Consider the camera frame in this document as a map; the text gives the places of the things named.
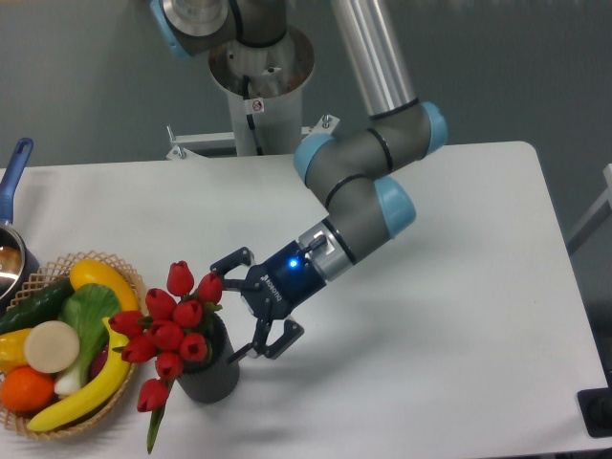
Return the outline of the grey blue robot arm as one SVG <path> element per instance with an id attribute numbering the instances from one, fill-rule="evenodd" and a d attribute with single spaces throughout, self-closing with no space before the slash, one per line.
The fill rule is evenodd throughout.
<path id="1" fill-rule="evenodd" d="M 371 121 L 339 140 L 322 120 L 302 131 L 302 91 L 314 69 L 308 38 L 287 21 L 282 1 L 154 1 L 153 17 L 177 56 L 208 55 L 212 78 L 226 93 L 240 156 L 290 154 L 301 181 L 327 216 L 262 263 L 241 249 L 216 262 L 256 317 L 247 355 L 274 359 L 301 335 L 292 310 L 415 219 L 392 173 L 441 148 L 447 123 L 419 101 L 383 1 L 336 1 L 332 10 Z"/>

